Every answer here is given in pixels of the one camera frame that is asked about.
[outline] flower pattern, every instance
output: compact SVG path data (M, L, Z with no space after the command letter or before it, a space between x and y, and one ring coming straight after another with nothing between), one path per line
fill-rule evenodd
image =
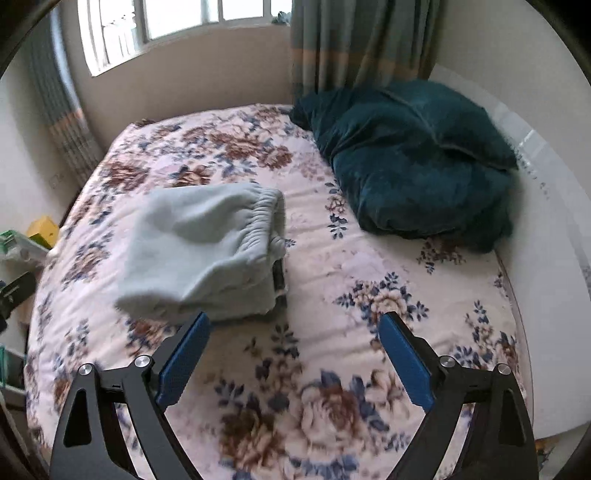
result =
M440 355L519 372L494 255L362 232L311 133L288 110L252 105L142 121L113 142L61 230L35 300L27 418L45 458L81 364L124 367L178 329L132 321L113 305L138 205L158 187L255 181L285 194L287 309L214 329L166 411L204 478L385 478L423 415L379 342L386 312L438 339ZM150 478L126 407L116 413L138 475ZM459 425L461 439L467 423ZM438 478L451 471L444 461Z
M453 245L446 245L440 239L429 239L425 241L421 254L417 258L417 262L425 265L425 269L429 275L432 275L435 271L435 265L437 263L442 264L445 262L451 262L454 265L461 265L465 263L463 255L457 251Z

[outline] white bed frame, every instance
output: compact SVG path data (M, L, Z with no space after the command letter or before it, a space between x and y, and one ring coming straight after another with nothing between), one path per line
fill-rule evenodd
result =
M511 201L514 233L497 255L514 296L528 411L536 438L583 425L591 420L591 200L509 107L440 65L431 80L482 105L522 155Z

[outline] folded clothing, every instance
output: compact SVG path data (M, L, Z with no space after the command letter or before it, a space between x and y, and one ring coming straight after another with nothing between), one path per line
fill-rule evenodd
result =
M283 194L255 183L154 190L134 225L115 305L184 323L264 314L285 255Z

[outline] window pane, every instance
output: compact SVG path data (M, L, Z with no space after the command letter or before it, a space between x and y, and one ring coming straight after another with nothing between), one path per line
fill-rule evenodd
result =
M134 4L132 0L100 0L99 6L106 64L118 64L138 49Z
M222 0L225 20L262 17L262 0Z
M291 0L271 0L271 15L276 17L279 12L291 12Z
M150 38L201 25L201 0L145 0Z

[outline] window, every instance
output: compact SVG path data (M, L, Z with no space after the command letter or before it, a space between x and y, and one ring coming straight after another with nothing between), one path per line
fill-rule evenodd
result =
M291 12L291 0L78 0L94 76L188 30L263 25L279 12Z

